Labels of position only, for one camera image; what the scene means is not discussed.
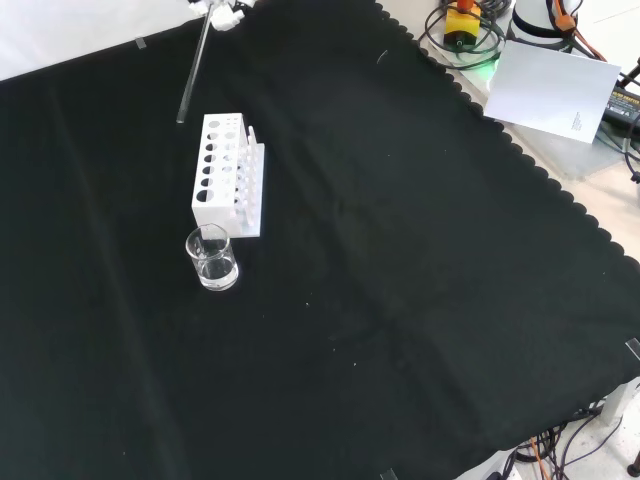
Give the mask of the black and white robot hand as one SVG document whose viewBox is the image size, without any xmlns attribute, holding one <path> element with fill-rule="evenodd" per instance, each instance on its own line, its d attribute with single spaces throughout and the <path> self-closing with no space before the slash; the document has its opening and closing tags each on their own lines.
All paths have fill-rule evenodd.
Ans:
<svg viewBox="0 0 640 480">
<path fill-rule="evenodd" d="M 254 8 L 256 0 L 189 0 L 188 3 L 197 15 L 204 15 L 216 31 L 229 31 Z"/>
</svg>

